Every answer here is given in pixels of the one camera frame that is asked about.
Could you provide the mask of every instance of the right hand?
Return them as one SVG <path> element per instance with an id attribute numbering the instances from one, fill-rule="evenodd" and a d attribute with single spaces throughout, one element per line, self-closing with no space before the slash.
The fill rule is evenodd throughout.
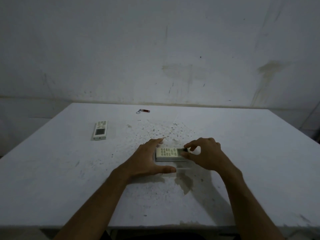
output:
<path id="1" fill-rule="evenodd" d="M 184 148 L 190 148 L 190 151 L 192 152 L 197 147 L 201 148 L 201 153 L 199 155 L 182 152 L 182 157 L 194 161 L 204 169 L 214 170 L 219 174 L 235 167 L 221 150 L 221 144 L 216 142 L 213 138 L 199 138 L 198 140 L 193 140 L 184 145 Z"/>

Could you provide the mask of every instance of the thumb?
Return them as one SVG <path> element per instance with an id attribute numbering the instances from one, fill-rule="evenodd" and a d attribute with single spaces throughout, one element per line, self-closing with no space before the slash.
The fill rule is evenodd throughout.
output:
<path id="1" fill-rule="evenodd" d="M 197 160 L 197 155 L 194 155 L 190 152 L 182 152 L 181 156 L 184 157 L 185 159 L 189 159 L 194 162 L 196 162 L 196 160 Z"/>
<path id="2" fill-rule="evenodd" d="M 172 166 L 157 166 L 156 173 L 175 173 L 177 170 Z"/>

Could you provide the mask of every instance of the table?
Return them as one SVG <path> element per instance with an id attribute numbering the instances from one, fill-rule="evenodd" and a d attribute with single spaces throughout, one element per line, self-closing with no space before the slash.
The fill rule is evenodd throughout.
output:
<path id="1" fill-rule="evenodd" d="M 92 141 L 101 120 L 107 139 Z M 63 226 L 114 168 L 159 137 L 177 147 L 214 137 L 277 226 L 320 225 L 320 146 L 269 110 L 73 103 L 0 160 L 0 227 Z M 234 224 L 220 176 L 194 165 L 133 181 L 109 226 Z"/>

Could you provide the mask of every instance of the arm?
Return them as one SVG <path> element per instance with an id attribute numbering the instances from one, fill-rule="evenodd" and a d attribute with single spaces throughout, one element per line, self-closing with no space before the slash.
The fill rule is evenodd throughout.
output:
<path id="1" fill-rule="evenodd" d="M 134 177 L 174 173 L 171 166 L 158 166 L 152 155 L 162 139 L 151 139 L 140 145 L 137 151 L 122 165 L 114 169 L 100 188 L 62 227 L 54 240 L 100 239 L 106 230 L 126 185 Z"/>
<path id="2" fill-rule="evenodd" d="M 284 240 L 254 195 L 247 187 L 242 172 L 222 152 L 220 143 L 213 138 L 199 138 L 184 145 L 194 151 L 201 147 L 201 153 L 183 153 L 183 157 L 199 166 L 216 171 L 226 185 L 235 223 L 243 240 Z"/>

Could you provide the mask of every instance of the hand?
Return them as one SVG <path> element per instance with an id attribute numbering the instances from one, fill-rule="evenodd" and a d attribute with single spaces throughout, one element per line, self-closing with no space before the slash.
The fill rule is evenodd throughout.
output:
<path id="1" fill-rule="evenodd" d="M 161 144 L 163 138 L 151 139 L 140 145 L 134 154 L 118 169 L 120 173 L 126 173 L 129 178 L 137 176 L 155 175 L 158 173 L 175 173 L 176 168 L 172 166 L 159 166 L 153 161 L 153 154 L 157 144 Z"/>
<path id="2" fill-rule="evenodd" d="M 221 144 L 213 138 L 199 138 L 184 145 L 184 148 L 190 148 L 192 152 L 197 147 L 201 148 L 199 155 L 194 155 L 189 152 L 182 152 L 181 155 L 186 159 L 194 161 L 199 166 L 207 170 L 214 170 L 219 174 L 231 169 L 232 166 L 235 167 L 221 150 Z"/>

